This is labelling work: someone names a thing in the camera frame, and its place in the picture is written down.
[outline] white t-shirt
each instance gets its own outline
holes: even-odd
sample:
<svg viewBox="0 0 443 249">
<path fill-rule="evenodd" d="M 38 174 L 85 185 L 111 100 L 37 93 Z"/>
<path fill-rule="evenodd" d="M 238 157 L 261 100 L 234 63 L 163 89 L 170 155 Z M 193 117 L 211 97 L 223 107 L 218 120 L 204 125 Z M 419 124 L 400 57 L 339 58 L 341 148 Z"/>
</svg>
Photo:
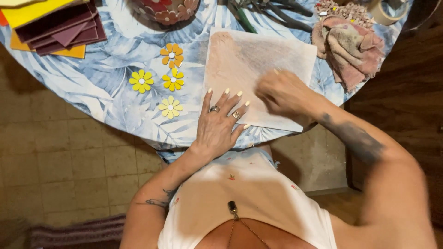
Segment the white t-shirt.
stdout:
<svg viewBox="0 0 443 249">
<path fill-rule="evenodd" d="M 337 249 L 329 213 L 279 173 L 258 148 L 228 152 L 185 181 L 169 205 L 159 249 L 193 249 L 210 231 L 233 219 L 265 222 L 318 249 Z"/>
</svg>

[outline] mosaic pot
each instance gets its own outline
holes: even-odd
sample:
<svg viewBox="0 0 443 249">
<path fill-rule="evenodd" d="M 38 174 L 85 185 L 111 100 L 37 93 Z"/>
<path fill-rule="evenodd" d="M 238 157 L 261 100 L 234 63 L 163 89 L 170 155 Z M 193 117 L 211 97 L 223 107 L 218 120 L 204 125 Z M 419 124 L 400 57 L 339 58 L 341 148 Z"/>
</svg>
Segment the mosaic pot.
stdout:
<svg viewBox="0 0 443 249">
<path fill-rule="evenodd" d="M 197 12 L 200 0 L 131 0 L 134 10 L 163 25 L 188 20 Z"/>
</svg>

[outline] round table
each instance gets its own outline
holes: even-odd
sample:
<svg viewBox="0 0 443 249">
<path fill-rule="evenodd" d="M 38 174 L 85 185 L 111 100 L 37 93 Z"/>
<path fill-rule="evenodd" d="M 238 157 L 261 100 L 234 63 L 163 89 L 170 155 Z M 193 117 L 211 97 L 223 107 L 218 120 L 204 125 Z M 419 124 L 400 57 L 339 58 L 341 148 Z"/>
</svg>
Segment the round table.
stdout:
<svg viewBox="0 0 443 249">
<path fill-rule="evenodd" d="M 9 53 L 34 77 L 58 96 L 73 104 L 94 119 L 114 128 L 143 138 L 157 150 L 188 147 L 195 139 L 200 112 L 201 92 L 211 26 L 243 30 L 226 6 L 226 0 L 202 0 L 195 18 L 189 22 L 163 30 L 159 24 L 140 16 L 126 0 L 103 0 L 100 17 L 108 40 L 88 45 L 85 59 L 11 50 L 9 26 L 0 27 L 0 42 Z M 315 0 L 300 1 L 314 11 Z M 269 15 L 245 10 L 248 19 L 259 34 L 298 38 L 311 43 L 310 33 L 289 29 Z M 318 17 L 305 17 L 285 11 L 311 26 Z M 374 25 L 375 33 L 385 40 L 386 55 L 392 49 L 406 17 L 390 26 Z M 160 49 L 167 43 L 177 43 L 183 49 L 184 86 L 171 92 L 164 88 L 161 77 L 171 70 L 163 65 Z M 140 69 L 152 73 L 151 90 L 139 93 L 129 84 L 132 72 Z M 336 105 L 341 105 L 356 91 L 345 93 L 334 82 L 327 62 L 316 59 L 310 87 Z M 161 114 L 158 104 L 168 96 L 179 100 L 183 111 L 168 119 Z M 291 132 L 262 127 L 251 127 L 243 132 L 234 148 L 246 148 L 276 139 Z"/>
</svg>

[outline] rag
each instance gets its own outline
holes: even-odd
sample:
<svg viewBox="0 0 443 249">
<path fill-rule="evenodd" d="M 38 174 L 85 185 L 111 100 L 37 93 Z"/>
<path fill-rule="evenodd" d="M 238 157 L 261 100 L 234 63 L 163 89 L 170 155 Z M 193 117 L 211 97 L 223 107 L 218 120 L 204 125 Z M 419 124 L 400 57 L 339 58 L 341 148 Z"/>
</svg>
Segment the rag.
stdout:
<svg viewBox="0 0 443 249">
<path fill-rule="evenodd" d="M 366 78 L 373 78 L 384 55 L 385 43 L 374 32 L 339 16 L 328 16 L 314 25 L 312 44 L 317 56 L 329 62 L 336 83 L 347 92 Z"/>
</svg>

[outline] tattoo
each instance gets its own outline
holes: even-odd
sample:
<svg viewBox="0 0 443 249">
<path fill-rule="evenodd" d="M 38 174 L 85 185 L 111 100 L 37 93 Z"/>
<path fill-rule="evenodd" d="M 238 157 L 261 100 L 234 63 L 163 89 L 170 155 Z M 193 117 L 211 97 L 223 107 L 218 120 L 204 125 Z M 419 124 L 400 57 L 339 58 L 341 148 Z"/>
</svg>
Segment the tattoo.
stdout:
<svg viewBox="0 0 443 249">
<path fill-rule="evenodd" d="M 169 205 L 169 202 L 172 200 L 172 197 L 175 195 L 175 193 L 177 192 L 177 189 L 174 190 L 164 190 L 163 192 L 166 193 L 167 196 L 167 201 L 160 201 L 160 200 L 156 200 L 156 199 L 149 199 L 146 200 L 145 203 L 137 203 L 137 204 L 148 204 L 148 205 L 157 205 L 160 207 L 167 207 Z"/>
<path fill-rule="evenodd" d="M 374 165 L 380 159 L 385 146 L 352 122 L 334 124 L 331 116 L 325 113 L 319 123 L 336 135 L 364 163 Z"/>
</svg>

